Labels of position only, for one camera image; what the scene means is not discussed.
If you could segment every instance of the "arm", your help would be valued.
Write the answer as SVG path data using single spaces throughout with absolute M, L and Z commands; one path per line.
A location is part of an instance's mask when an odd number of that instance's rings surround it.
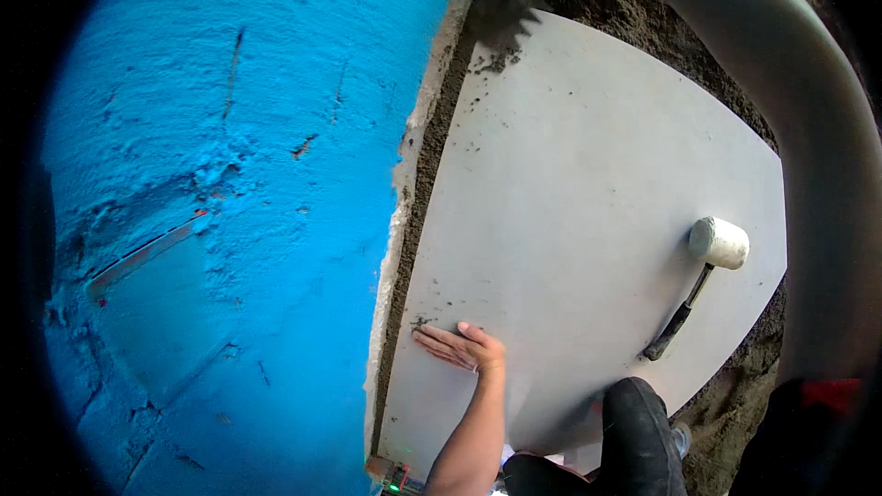
M 866 374 L 882 342 L 882 146 L 854 69 L 805 0 L 665 0 L 775 133 L 787 304 L 778 381 Z
M 472 402 L 432 465 L 427 496 L 486 496 L 502 456 L 505 347 L 465 322 L 457 329 L 465 337 L 429 325 L 413 332 L 413 339 L 433 356 L 478 373 Z

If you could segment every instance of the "wall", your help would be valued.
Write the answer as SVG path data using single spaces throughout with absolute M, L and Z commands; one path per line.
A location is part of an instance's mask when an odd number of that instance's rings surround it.
M 391 169 L 446 4 L 95 3 L 46 112 L 44 333 L 111 491 L 368 490 Z

